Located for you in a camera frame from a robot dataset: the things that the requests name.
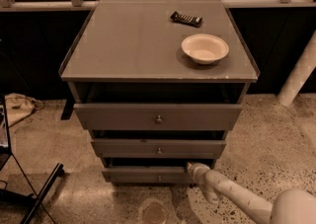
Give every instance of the concrete floor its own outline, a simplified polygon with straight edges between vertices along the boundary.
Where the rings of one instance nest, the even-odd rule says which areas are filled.
[[[292,187],[316,195],[316,95],[299,95],[289,108],[274,95],[247,95],[242,105],[215,169],[270,202]],[[64,165],[65,176],[44,201],[56,223],[254,223],[228,199],[209,204],[198,187],[106,183],[75,113],[60,120],[63,106],[44,102],[10,129],[13,152],[36,189],[57,163]],[[0,179],[9,190],[31,193],[13,158]],[[1,202],[0,223],[19,223],[24,210]],[[52,222],[40,210],[34,223]]]

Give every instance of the black wall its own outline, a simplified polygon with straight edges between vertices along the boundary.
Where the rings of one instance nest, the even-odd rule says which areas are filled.
[[[315,8],[232,9],[261,75],[249,93],[278,93],[316,30]],[[0,92],[65,99],[59,66],[89,11],[0,13]],[[316,71],[301,90],[316,92]]]

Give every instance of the white bowl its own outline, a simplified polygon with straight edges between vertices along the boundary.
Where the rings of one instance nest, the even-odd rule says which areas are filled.
[[[199,34],[184,39],[182,50],[198,64],[210,64],[224,58],[229,51],[227,43],[212,35]]]

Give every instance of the white robotic arm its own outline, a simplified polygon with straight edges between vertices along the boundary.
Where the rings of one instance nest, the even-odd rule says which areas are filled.
[[[224,195],[257,224],[316,223],[316,197],[304,190],[286,190],[271,204],[207,165],[188,163],[188,172],[207,201],[218,203]]]

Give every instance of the gray tabletop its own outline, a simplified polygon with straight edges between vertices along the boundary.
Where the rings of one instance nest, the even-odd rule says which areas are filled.
[[[170,16],[203,17],[200,28]],[[218,65],[194,63],[181,49],[195,34],[221,37],[228,55]],[[65,81],[255,82],[258,71],[220,0],[100,0],[61,78]]]

